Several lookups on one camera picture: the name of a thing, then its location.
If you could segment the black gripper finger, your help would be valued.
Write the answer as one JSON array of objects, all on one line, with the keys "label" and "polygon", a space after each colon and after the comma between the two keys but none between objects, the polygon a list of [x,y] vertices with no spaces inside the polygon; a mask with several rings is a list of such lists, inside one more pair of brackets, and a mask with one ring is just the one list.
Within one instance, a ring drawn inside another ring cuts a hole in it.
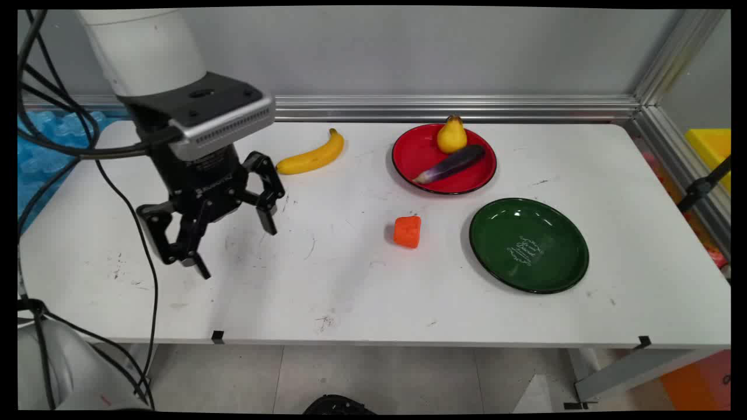
[{"label": "black gripper finger", "polygon": [[243,167],[248,174],[253,173],[260,178],[263,191],[257,194],[243,190],[242,202],[256,209],[264,231],[270,236],[275,236],[277,224],[273,220],[273,215],[277,211],[277,200],[285,196],[285,189],[277,170],[267,155],[256,151],[248,155]]},{"label": "black gripper finger", "polygon": [[[167,231],[173,214],[179,214],[181,218],[177,235],[170,241]],[[175,201],[143,204],[136,209],[136,215],[145,223],[148,239],[165,265],[178,261],[184,267],[195,268],[202,278],[211,278],[198,252],[198,245],[209,224],[208,202],[189,202],[185,208],[178,208]]]}]

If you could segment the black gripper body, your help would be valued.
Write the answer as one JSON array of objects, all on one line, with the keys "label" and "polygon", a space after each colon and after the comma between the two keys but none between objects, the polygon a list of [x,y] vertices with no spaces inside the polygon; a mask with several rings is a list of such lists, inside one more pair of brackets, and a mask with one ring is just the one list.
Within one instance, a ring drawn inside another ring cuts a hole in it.
[{"label": "black gripper body", "polygon": [[241,204],[261,208],[261,194],[248,191],[250,174],[261,169],[261,153],[239,160],[234,146],[200,159],[181,160],[169,146],[154,146],[150,157],[166,186],[168,200],[148,205],[148,226],[167,226],[177,212],[188,221],[218,221]]}]

